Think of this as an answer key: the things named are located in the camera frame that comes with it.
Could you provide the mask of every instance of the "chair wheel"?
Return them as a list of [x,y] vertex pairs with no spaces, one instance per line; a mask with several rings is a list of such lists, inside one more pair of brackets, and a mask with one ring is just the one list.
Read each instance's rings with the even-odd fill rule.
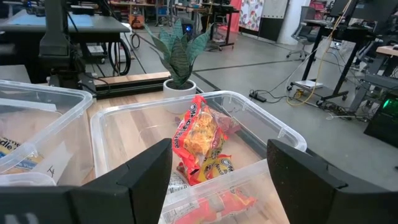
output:
[[318,100],[318,101],[316,102],[317,106],[319,106],[319,107],[322,106],[322,103],[323,103],[323,100]]

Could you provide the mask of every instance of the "potted plant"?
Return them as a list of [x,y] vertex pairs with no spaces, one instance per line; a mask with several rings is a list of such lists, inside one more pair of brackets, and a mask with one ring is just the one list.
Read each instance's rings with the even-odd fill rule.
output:
[[[163,57],[159,55],[162,65],[170,72],[171,79],[163,84],[163,91],[166,98],[194,95],[197,85],[189,80],[192,74],[193,63],[200,53],[206,48],[210,36],[210,28],[197,38],[188,41],[188,35],[183,34],[181,20],[175,21],[172,33],[160,28],[159,38],[156,37],[144,24],[156,49],[162,52]],[[186,105],[175,106],[174,109],[168,109],[173,113],[184,113],[189,103]]]

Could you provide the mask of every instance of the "green light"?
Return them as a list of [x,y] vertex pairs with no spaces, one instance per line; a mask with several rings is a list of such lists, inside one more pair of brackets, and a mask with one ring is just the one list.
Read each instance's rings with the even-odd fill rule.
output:
[[383,109],[390,103],[390,100],[387,100],[384,105],[383,105]]

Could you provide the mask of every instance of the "white plant pot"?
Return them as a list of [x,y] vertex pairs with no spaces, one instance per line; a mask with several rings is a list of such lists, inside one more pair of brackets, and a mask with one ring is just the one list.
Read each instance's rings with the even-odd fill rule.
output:
[[[187,90],[174,90],[174,89],[168,87],[166,84],[171,81],[172,81],[172,79],[169,79],[163,83],[163,94],[164,94],[165,98],[189,96],[189,95],[194,95],[197,93],[197,84],[192,80],[188,80],[188,82],[192,83],[193,86]],[[189,109],[190,105],[191,105],[191,102],[178,103],[178,104],[166,106],[166,110],[168,112],[171,112],[174,114],[183,114]]]

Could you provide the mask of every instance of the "snack bag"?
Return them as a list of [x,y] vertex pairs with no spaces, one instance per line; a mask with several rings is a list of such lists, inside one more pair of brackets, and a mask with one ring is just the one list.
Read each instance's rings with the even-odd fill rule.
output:
[[173,152],[181,158],[189,174],[200,169],[206,155],[221,149],[226,139],[205,103],[202,96],[194,97],[173,138]]
[[[18,148],[21,144],[10,140],[8,138],[0,137],[0,158],[8,155],[10,152]],[[15,167],[7,170],[3,174],[17,174],[21,172],[27,172],[33,169],[41,160],[43,156],[29,156],[28,158],[24,159],[20,163],[18,163]]]
[[172,172],[170,175],[169,186],[167,187],[167,193],[172,194],[174,192],[178,192],[179,190],[188,188],[189,185],[181,178],[176,172]]
[[[231,118],[223,113],[218,112],[217,110],[214,110],[213,108],[210,108],[210,113],[213,114],[213,116],[216,119],[217,125],[223,130],[225,134],[233,134],[236,131],[239,131],[241,129],[241,125],[235,118]],[[184,114],[175,117],[175,122],[177,124],[180,124],[181,120],[184,119]]]
[[254,197],[245,196],[239,189],[227,190],[207,198],[201,198],[195,204],[198,208],[174,220],[175,224],[205,224],[221,221],[224,217],[237,215],[253,207]]
[[195,170],[194,172],[189,173],[188,169],[184,166],[182,162],[177,166],[177,171],[182,176],[183,179],[186,179],[188,183],[193,186],[195,184],[200,184],[208,178],[206,174],[212,170],[213,165],[215,164],[218,155],[221,153],[221,148],[217,148],[213,151],[209,151],[203,160],[203,164],[200,169]]
[[[201,169],[207,180],[234,171],[231,156],[220,154],[210,169]],[[222,218],[237,215],[251,208],[257,200],[243,193],[240,188],[225,190],[197,202],[198,208],[179,218],[175,223],[214,223]]]

